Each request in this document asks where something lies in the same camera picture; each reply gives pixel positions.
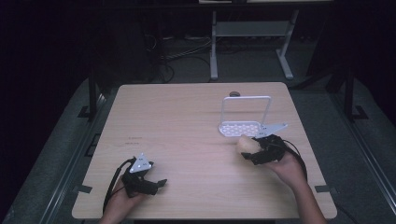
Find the metal stand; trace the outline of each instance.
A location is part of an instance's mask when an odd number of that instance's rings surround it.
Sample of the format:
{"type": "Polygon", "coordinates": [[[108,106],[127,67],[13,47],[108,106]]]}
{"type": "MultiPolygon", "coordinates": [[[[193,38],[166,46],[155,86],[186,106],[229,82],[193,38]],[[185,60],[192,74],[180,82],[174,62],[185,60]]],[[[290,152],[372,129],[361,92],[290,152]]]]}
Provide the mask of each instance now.
{"type": "Polygon", "coordinates": [[[210,52],[210,78],[218,79],[218,63],[216,58],[217,36],[285,36],[281,49],[276,50],[277,58],[287,79],[293,79],[286,51],[289,46],[294,24],[297,21],[299,10],[294,10],[289,21],[217,21],[216,11],[213,11],[212,20],[212,50],[210,52]]]}

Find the white object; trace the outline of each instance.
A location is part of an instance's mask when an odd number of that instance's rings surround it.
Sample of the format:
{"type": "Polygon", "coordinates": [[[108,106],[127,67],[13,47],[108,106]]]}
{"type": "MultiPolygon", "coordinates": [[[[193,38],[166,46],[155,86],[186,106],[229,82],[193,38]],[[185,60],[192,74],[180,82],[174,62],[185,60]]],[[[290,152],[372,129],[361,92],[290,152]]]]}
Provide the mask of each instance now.
{"type": "Polygon", "coordinates": [[[219,131],[226,137],[239,137],[242,134],[249,136],[249,137],[266,137],[269,136],[277,131],[280,131],[286,127],[288,127],[287,123],[280,123],[280,124],[264,124],[265,117],[268,113],[270,108],[272,99],[270,96],[235,96],[235,97],[225,97],[222,101],[221,105],[221,118],[220,118],[220,125],[219,131]],[[264,108],[262,122],[247,120],[247,121],[228,121],[224,120],[224,107],[226,102],[231,100],[251,100],[251,99],[266,99],[268,103],[264,108]]]}
{"type": "Polygon", "coordinates": [[[132,174],[149,169],[151,169],[151,164],[149,163],[145,154],[141,153],[140,156],[134,162],[134,165],[132,165],[132,168],[129,170],[129,173],[132,174]]]}

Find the table top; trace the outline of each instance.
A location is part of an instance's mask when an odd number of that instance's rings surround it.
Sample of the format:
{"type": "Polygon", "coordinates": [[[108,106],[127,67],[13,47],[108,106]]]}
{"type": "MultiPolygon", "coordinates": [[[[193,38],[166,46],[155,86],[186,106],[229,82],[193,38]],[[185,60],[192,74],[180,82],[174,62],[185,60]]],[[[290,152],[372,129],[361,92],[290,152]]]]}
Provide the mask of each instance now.
{"type": "MultiPolygon", "coordinates": [[[[292,191],[270,170],[236,152],[238,137],[219,131],[221,102],[232,91],[268,95],[265,124],[288,123],[276,133],[299,149],[308,183],[326,218],[336,216],[326,185],[289,91],[283,83],[151,84],[120,87],[73,208],[75,218],[100,218],[116,169],[145,153],[154,166],[145,178],[168,179],[129,215],[134,219],[277,219],[298,217],[292,191]]],[[[263,107],[240,112],[256,117],[263,107]]],[[[230,113],[229,119],[239,114],[230,113]]]]}

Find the dark floor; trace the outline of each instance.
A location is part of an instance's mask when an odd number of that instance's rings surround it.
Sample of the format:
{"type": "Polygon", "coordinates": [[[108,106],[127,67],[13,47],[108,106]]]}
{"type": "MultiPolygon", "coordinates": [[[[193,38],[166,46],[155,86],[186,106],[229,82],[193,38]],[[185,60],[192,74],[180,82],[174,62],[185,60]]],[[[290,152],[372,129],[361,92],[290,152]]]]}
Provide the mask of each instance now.
{"type": "MultiPolygon", "coordinates": [[[[263,40],[253,45],[246,41],[242,42],[246,45],[243,50],[220,54],[217,82],[280,81],[288,86],[300,83],[306,79],[304,75],[316,43],[293,41],[290,44],[287,58],[295,78],[286,80],[275,53],[281,41],[263,40]]],[[[187,48],[185,43],[172,40],[167,46],[169,55],[187,48]]],[[[208,52],[188,56],[169,62],[175,72],[170,83],[209,80],[208,52]]],[[[162,71],[165,79],[170,77],[170,70],[162,68],[162,71]]],[[[161,82],[159,77],[152,81],[161,82]]],[[[327,93],[324,90],[326,83],[327,78],[324,78],[304,90],[290,91],[290,94],[339,208],[338,216],[329,223],[354,223],[352,218],[357,223],[396,223],[395,211],[384,193],[386,190],[377,179],[371,161],[364,156],[369,149],[389,183],[396,186],[396,163],[393,161],[396,158],[396,129],[358,80],[355,82],[354,105],[360,105],[368,119],[358,119],[354,123],[343,114],[343,92],[327,93]]],[[[102,131],[116,94],[117,87],[114,87],[106,98],[100,98],[98,114],[88,122],[88,119],[78,118],[80,109],[89,104],[88,83],[81,83],[4,223],[96,223],[95,220],[73,219],[71,209],[91,161],[91,157],[86,156],[91,153],[89,149],[94,149],[90,143],[102,131]]],[[[276,223],[299,223],[299,220],[277,220],[276,223]]]]}

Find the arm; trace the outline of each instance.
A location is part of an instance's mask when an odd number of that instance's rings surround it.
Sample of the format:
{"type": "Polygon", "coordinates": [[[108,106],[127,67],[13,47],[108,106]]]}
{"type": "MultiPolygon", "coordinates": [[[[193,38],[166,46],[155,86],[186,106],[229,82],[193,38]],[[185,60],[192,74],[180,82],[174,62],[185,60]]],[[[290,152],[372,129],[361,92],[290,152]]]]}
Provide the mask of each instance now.
{"type": "Polygon", "coordinates": [[[281,161],[265,163],[264,166],[273,170],[291,188],[297,202],[300,219],[304,224],[327,223],[305,180],[299,162],[289,152],[285,153],[281,161]]]}
{"type": "Polygon", "coordinates": [[[99,220],[100,224],[117,224],[122,222],[134,207],[146,198],[146,195],[141,193],[137,193],[133,198],[129,198],[123,187],[123,183],[119,178],[113,190],[113,195],[108,201],[106,210],[99,220]]]}

